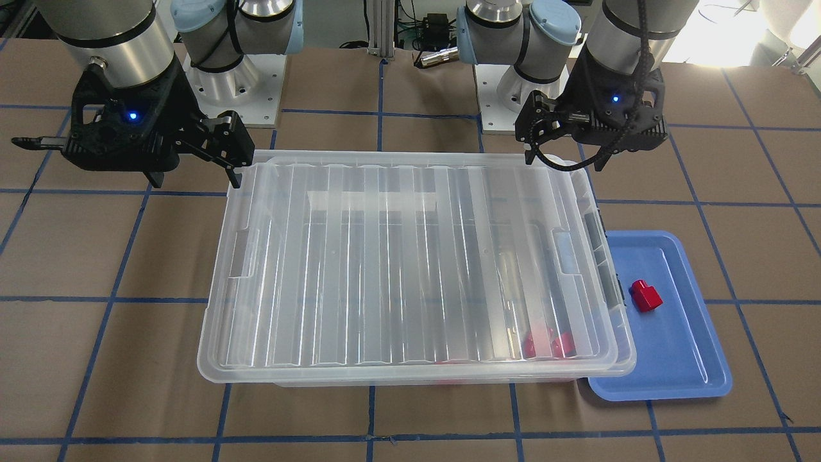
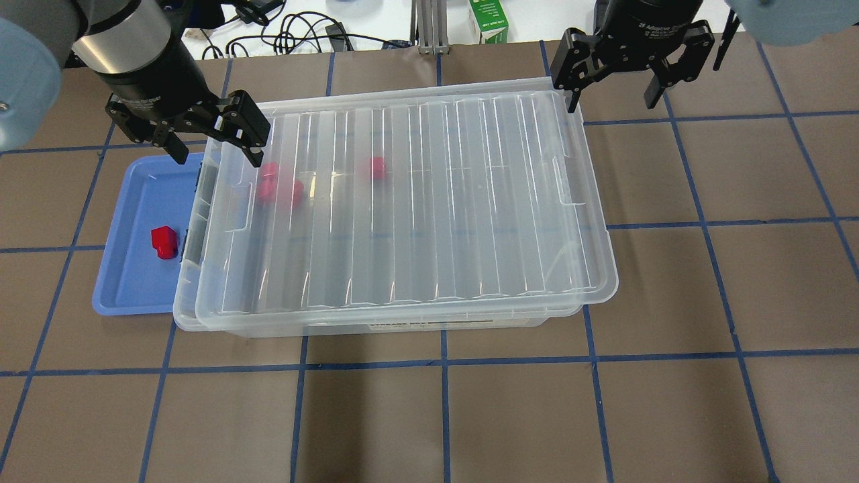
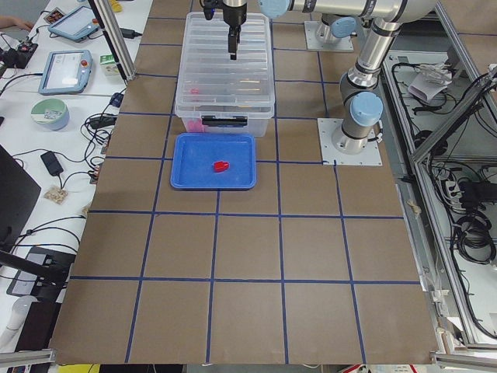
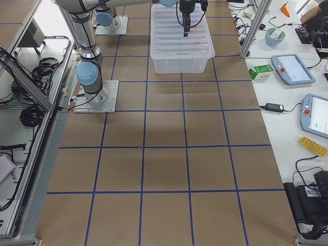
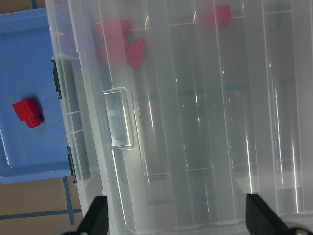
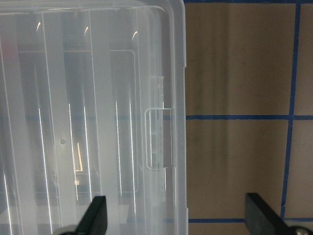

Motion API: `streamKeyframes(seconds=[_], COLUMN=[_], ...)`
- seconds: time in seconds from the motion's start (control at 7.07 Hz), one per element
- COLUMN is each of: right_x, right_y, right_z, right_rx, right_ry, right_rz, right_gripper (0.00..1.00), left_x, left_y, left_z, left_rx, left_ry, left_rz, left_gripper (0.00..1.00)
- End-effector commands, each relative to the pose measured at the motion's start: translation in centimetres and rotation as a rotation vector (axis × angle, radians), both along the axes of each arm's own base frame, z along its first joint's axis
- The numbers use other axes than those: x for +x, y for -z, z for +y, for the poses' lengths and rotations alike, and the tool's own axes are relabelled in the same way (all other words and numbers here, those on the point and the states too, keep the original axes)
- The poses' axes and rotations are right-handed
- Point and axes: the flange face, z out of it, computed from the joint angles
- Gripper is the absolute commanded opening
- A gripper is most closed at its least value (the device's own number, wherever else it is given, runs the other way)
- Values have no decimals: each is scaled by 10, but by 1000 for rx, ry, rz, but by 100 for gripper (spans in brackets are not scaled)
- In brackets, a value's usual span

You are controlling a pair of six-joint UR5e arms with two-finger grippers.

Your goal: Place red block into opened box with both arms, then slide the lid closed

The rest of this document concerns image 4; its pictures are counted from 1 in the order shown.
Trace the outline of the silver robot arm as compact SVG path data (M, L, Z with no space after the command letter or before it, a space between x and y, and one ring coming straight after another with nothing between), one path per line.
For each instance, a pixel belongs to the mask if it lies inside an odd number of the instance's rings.
M94 111L105 111L105 106L112 105L115 108L116 99L111 98L108 86L114 85L118 87L117 80L103 80L102 79L102 60L103 54L99 46L97 46L93 27L92 27L92 17L91 13L93 10L97 10L97 14L103 15L104 18L98 18L98 23L105 27L113 26L113 30L120 27L120 19L117 17L116 7L121 6L133 6L141 5L147 3L160 3L166 8L173 5L177 5L177 1L55 1L56 4L69 15L69 20L72 22L73 31L72 35L75 36L79 44L79 54L81 57L80 64L75 69L75 76L79 81L81 88L84 90L84 101L82 104L76 105L75 108L85 107L90 108ZM183 36L184 39L188 37L191 28L195 28L202 22L204 14L197 24L191 25L190 15L195 10L195 5L199 3L202 10L206 12L208 1L204 2L202 6L202 1L180 1L179 11L182 14L182 23L178 18L179 24L183 26ZM118 27L115 27L115 22L118 21ZM192 55L188 57L169 59L169 61L176 60L173 64L180 62L180 67L177 72L187 72L187 73L200 73L204 71L204 67L207 63L203 58Z
M97 24L107 29L117 29L121 25L121 21L117 15L115 7L106 9L95 9Z

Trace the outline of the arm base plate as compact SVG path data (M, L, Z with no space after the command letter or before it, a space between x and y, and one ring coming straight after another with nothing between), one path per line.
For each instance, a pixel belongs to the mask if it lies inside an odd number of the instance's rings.
M114 113L116 110L119 81L104 80L102 90L93 98L92 95L85 94L80 86L79 93L84 94L75 101L77 107L73 108L75 113Z
M95 35L104 36L104 35L126 35L127 25L128 25L128 16L115 16L111 15L100 15L96 16L97 27Z

